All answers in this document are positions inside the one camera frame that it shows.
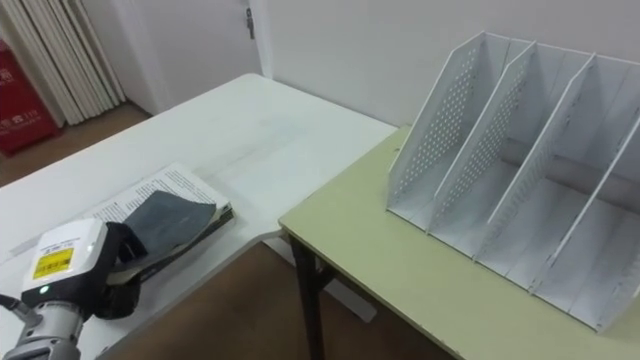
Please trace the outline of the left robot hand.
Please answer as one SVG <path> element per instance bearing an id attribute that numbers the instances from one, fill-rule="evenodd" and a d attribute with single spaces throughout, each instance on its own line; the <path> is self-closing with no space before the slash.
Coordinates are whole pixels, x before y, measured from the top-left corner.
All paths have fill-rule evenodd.
<path id="1" fill-rule="evenodd" d="M 113 285 L 108 278 L 116 266 L 146 254 L 126 224 L 93 218 L 72 221 L 40 236 L 20 299 L 32 308 L 69 303 L 84 320 L 128 317 L 139 302 L 140 280 Z"/>

